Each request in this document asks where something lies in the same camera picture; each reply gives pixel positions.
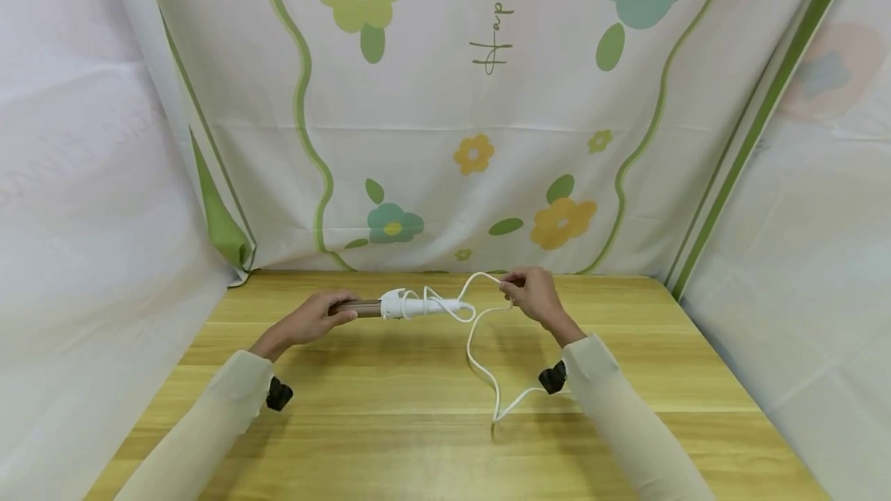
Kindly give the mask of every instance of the wood grain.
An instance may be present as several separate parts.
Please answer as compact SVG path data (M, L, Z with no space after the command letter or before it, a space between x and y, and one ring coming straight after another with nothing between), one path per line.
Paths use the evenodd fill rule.
M217 368L319 288L375 298L462 274L258 273L230 290L87 499L112 499ZM690 319L648 278L558 277L564 306L603 337L640 396L690 453L719 499L827 499ZM471 285L477 308L504 303ZM468 325L447 315L360 319L302 349L276 374L295 391L265 410L201 499L634 499L568 397L529 397L492 429L493 391L464 359ZM477 359L510 401L559 360L517 310L480 323Z

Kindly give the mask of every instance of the tent wall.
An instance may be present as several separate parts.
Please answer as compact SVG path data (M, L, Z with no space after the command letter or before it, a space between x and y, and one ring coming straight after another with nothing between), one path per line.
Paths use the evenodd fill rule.
M837 0L684 307L833 499L891 491L891 15Z
M661 273L803 0L350 1L158 0L242 268Z
M81 499L234 273L121 0L0 12L0 499Z

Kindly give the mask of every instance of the black clip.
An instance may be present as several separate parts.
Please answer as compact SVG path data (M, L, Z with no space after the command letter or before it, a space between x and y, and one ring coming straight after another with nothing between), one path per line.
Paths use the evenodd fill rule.
M269 395L266 395L266 406L282 412L282 408L287 405L288 401L294 396L294 391L288 385L283 384L277 377L269 383Z
M557 362L556 366L541 371L538 374L538 382L549 395L563 389L563 384L566 383L566 364L563 360Z

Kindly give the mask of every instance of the hand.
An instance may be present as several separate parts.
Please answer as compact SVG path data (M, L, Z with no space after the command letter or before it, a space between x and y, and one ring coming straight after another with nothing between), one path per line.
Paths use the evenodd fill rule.
M251 353L275 362L295 344L311 343L322 338L334 327L350 323L358 317L356 312L328 315L330 307L347 300L358 300L358 296L348 290L316 292L294 312L269 327L251 347Z
M502 278L500 289L506 300L523 310L529 319L538 321L549 331L561 348L586 337L559 301L551 272L540 267L516 268Z

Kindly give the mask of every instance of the curling iron handle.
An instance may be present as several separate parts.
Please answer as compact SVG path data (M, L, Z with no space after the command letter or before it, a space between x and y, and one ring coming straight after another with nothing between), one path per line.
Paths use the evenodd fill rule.
M334 315L337 312L356 312L360 318L380 318L381 317L381 301L380 300L347 300L334 304L328 310L328 315Z

